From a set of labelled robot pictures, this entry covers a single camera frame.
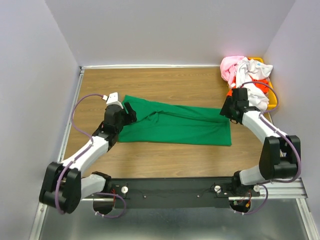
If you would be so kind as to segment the green t-shirt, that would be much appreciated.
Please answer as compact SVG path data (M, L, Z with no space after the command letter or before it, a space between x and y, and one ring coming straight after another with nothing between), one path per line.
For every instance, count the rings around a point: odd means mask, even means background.
M173 105L126 95L137 121L119 134L119 142L231 146L229 120L219 108Z

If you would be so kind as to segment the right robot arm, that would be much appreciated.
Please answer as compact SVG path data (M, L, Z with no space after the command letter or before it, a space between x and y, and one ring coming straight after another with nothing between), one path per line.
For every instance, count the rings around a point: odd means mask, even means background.
M233 174L230 191L242 196L257 184L290 183L301 174L301 141L276 128L256 106L250 106L248 89L233 88L220 114L239 123L262 142L258 165Z

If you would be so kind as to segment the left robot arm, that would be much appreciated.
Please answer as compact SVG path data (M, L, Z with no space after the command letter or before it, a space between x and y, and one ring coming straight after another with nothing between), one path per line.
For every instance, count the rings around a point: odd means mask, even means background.
M96 171L84 177L83 173L116 144L125 126L136 121L137 114L129 102L108 104L104 120L89 141L61 163L48 165L39 193L40 203L56 208L61 214L71 214L80 200L93 194L101 198L111 194L111 176Z

